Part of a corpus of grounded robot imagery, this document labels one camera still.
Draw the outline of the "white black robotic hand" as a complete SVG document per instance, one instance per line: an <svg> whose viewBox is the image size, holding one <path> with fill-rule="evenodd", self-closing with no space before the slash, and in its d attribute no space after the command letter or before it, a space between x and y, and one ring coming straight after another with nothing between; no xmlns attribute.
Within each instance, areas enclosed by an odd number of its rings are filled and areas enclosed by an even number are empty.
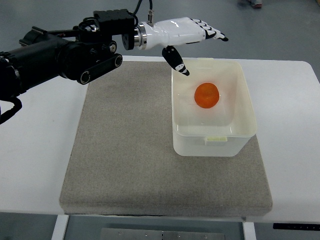
<svg viewBox="0 0 320 240"><path fill-rule="evenodd" d="M199 43L208 39L224 42L229 40L225 34L213 28L207 22L189 17L163 20L156 23L141 22L134 30L133 39L134 46L140 50L163 46L162 57L173 70L185 76L189 76L190 72L175 48L176 46Z"/></svg>

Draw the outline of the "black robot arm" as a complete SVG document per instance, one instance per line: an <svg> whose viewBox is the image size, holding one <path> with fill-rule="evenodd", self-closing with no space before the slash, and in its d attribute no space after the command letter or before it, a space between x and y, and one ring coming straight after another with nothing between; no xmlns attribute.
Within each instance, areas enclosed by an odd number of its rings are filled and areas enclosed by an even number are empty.
<svg viewBox="0 0 320 240"><path fill-rule="evenodd" d="M21 47L0 53L0 99L19 96L57 76L85 85L118 68L123 61L113 36L134 48L137 17L127 9L95 11L71 30L32 27Z"/></svg>

